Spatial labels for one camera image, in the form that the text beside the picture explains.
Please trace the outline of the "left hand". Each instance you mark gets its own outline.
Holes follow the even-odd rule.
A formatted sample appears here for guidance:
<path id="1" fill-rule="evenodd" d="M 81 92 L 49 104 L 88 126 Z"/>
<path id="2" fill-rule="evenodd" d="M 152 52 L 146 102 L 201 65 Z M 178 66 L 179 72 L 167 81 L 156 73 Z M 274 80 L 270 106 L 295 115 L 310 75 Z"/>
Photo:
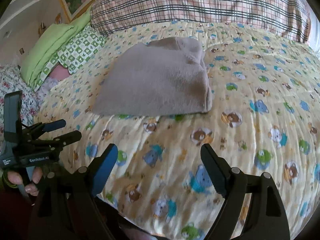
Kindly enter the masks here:
<path id="1" fill-rule="evenodd" d="M 27 194 L 37 197 L 39 194 L 39 189 L 37 187 L 38 183 L 43 177 L 43 170 L 40 167 L 35 167 L 33 170 L 33 176 L 31 182 L 24 185 L 22 176 L 15 171 L 4 171 L 3 181 L 4 184 L 10 188 L 16 188 L 18 185 L 24 185 Z"/>

